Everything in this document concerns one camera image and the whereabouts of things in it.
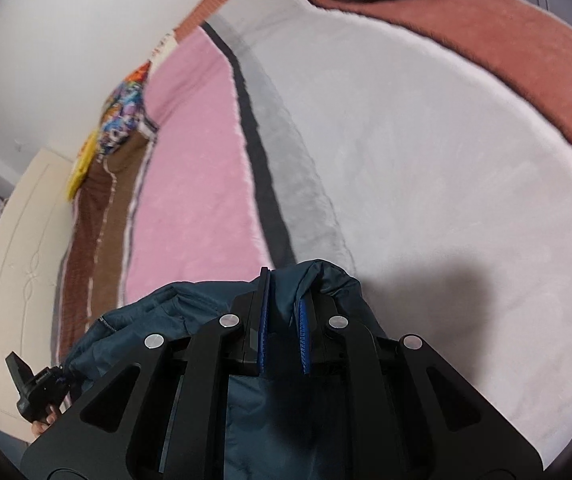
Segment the left human hand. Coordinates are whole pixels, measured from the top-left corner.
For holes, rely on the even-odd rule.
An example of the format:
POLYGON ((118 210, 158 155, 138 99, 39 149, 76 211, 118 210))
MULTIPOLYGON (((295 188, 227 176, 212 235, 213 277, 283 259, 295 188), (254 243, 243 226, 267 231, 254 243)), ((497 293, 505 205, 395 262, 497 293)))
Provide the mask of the left human hand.
POLYGON ((33 437, 41 437, 45 434, 57 420, 62 417, 62 411, 57 405, 48 405, 46 408, 46 416, 42 419, 35 420, 31 424, 31 432, 33 437))

